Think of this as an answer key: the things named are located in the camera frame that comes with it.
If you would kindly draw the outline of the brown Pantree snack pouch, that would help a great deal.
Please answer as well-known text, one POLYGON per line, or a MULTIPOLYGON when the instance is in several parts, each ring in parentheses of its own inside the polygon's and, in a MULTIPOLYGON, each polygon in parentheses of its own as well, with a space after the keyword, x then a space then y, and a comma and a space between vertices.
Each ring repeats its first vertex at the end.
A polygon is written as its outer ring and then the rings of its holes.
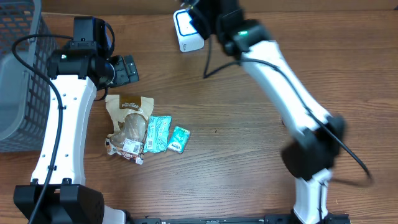
POLYGON ((133 95, 108 95, 105 103, 114 128, 105 139, 107 153, 142 165, 154 99, 133 95))

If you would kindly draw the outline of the teal white packet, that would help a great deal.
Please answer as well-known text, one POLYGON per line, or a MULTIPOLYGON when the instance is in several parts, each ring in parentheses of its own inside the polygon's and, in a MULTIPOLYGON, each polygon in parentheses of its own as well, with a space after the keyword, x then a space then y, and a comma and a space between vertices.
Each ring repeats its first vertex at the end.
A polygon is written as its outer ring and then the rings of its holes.
POLYGON ((144 153, 159 153, 167 150, 171 116, 151 116, 147 127, 144 153))

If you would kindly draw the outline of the teal white carton pack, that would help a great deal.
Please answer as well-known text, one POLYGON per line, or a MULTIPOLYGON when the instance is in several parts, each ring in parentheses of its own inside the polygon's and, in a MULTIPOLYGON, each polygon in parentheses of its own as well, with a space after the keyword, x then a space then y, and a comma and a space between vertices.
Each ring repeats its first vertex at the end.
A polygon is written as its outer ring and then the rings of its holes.
POLYGON ((190 131, 176 126, 167 145, 167 149, 181 154, 190 138, 190 131))

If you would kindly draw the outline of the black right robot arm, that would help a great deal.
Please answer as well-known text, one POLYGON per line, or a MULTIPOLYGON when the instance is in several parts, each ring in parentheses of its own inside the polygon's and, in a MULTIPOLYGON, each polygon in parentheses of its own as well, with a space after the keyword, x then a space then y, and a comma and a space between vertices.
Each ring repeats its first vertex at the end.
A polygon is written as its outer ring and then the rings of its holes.
POLYGON ((226 55, 234 57, 263 89, 280 113, 293 142, 281 152, 295 179, 295 203, 289 214, 266 215, 264 223, 349 223, 348 215, 327 209, 329 182, 345 131, 305 89, 289 67, 277 41, 259 21, 246 19, 237 1, 182 1, 191 25, 204 39, 216 35, 226 55))

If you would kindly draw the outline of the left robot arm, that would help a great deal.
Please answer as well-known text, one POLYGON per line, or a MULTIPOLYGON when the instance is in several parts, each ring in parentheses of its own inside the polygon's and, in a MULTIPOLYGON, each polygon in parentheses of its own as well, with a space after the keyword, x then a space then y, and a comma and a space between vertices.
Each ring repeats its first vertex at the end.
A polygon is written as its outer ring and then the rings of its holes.
POLYGON ((108 207, 85 185, 88 118, 99 90, 137 82, 134 59, 115 55, 115 36, 102 19, 78 16, 73 35, 54 50, 40 77, 51 89, 40 159, 30 183, 18 185, 14 203, 29 223, 131 223, 129 212, 108 207))

